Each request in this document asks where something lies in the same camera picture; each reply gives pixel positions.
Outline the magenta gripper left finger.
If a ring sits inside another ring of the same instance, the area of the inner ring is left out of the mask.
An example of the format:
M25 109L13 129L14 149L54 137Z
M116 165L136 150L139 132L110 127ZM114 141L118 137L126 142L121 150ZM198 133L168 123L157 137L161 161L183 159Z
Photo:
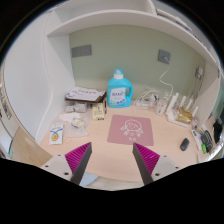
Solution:
M68 152L65 159L72 171L71 182L79 185L92 154L92 144L86 143Z

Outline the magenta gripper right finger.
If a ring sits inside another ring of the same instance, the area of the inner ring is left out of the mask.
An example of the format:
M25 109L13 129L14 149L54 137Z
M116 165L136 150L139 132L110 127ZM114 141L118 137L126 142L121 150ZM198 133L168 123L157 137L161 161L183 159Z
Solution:
M133 155L143 183L145 185L152 183L152 172L159 161L160 155L138 143L133 144Z

